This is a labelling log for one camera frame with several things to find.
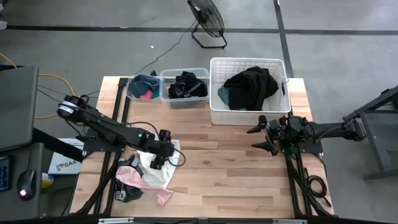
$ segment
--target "pink fabric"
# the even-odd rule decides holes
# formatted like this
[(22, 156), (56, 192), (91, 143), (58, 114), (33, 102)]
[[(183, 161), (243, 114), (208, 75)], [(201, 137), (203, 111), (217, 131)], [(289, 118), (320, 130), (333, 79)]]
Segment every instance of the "pink fabric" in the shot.
[(149, 99), (152, 98), (152, 95), (153, 95), (153, 94), (154, 94), (153, 92), (151, 92), (150, 90), (148, 90), (144, 95), (140, 96), (139, 98), (140, 98), (140, 99), (149, 100)]
[(116, 178), (124, 184), (139, 188), (145, 194), (154, 198), (160, 205), (164, 205), (174, 193), (173, 191), (163, 189), (162, 187), (149, 186), (142, 180), (137, 170), (133, 167), (120, 167), (116, 172)]

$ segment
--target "black fan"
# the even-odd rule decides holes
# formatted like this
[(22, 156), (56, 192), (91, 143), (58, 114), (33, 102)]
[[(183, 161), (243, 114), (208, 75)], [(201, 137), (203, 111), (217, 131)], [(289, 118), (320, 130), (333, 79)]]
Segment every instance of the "black fan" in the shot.
[[(196, 24), (194, 30), (192, 31), (192, 38), (200, 44), (200, 47), (205, 49), (224, 49), (227, 45), (226, 40), (224, 38), (224, 22), (223, 18), (221, 18), (220, 13), (217, 10), (217, 7), (211, 0), (188, 0), (188, 4), (191, 7), (193, 15), (196, 17), (198, 23)], [(214, 38), (222, 37), (225, 45), (223, 46), (212, 46), (206, 47), (203, 46), (199, 42), (199, 40), (195, 37), (194, 33), (198, 30), (199, 24), (202, 28)]]

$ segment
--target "wooden table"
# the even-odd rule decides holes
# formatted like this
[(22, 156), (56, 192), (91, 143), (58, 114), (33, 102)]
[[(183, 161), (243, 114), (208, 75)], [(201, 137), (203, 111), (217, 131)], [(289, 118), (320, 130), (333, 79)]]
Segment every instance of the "wooden table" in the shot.
[[(109, 117), (119, 78), (104, 77), (99, 93), (97, 108)], [(291, 78), (288, 88), (294, 115), (312, 120), (303, 79)], [(170, 130), (172, 137), (180, 140), (187, 163), (175, 171), (168, 186), (175, 193), (164, 207), (143, 195), (129, 203), (114, 201), (113, 217), (294, 217), (285, 158), (283, 154), (273, 157), (252, 148), (251, 144), (264, 141), (264, 135), (246, 134), (251, 127), (212, 124), (208, 105), (202, 109), (170, 110), (165, 104), (131, 103), (127, 121), (148, 121), (157, 129)], [(149, 126), (141, 127), (150, 130)], [(128, 158), (134, 152), (126, 149), (122, 157)], [(96, 152), (83, 161), (71, 212), (81, 208), (97, 187), (103, 157), (103, 152)], [(310, 175), (326, 181), (323, 165), (315, 156), (304, 154), (303, 164)], [(300, 190), (298, 196), (304, 211)], [(319, 202), (333, 213), (323, 200)]]

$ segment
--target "gray floor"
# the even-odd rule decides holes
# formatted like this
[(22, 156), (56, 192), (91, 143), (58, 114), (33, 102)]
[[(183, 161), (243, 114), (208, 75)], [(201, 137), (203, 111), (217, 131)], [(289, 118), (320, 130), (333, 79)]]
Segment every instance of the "gray floor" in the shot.
[[(215, 0), (226, 28), (277, 28), (272, 0)], [(280, 0), (286, 29), (397, 30), (397, 1)], [(11, 0), (2, 19), (13, 24), (73, 26), (189, 27), (194, 21), (185, 1)], [(19, 65), (68, 79), (78, 94), (98, 90), (105, 75), (129, 75), (173, 45), (175, 32), (49, 32), (6, 30), (0, 52)], [(219, 40), (199, 34), (207, 44)], [(227, 33), (225, 50), (204, 50), (186, 35), (180, 45), (143, 73), (171, 68), (210, 66), (212, 57), (283, 59), (279, 34)], [(338, 122), (398, 85), (398, 36), (288, 35), (294, 76), (305, 79), (314, 121)], [(60, 80), (40, 78), (43, 86), (68, 92)], [(49, 92), (61, 99), (60, 95)], [(52, 114), (56, 102), (39, 94), (37, 115)], [(36, 120), (35, 126), (56, 137), (72, 137), (59, 118)], [(398, 222), (398, 179), (364, 183), (377, 172), (367, 141), (322, 141), (334, 209), (345, 218)], [(53, 196), (50, 213), (63, 209)]]

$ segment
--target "computer mouse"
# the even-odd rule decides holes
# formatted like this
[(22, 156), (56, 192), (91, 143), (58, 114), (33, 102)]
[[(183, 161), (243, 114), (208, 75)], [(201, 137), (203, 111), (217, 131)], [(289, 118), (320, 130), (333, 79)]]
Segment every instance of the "computer mouse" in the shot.
[(17, 180), (18, 196), (21, 200), (30, 200), (36, 194), (36, 172), (27, 170), (21, 173)]

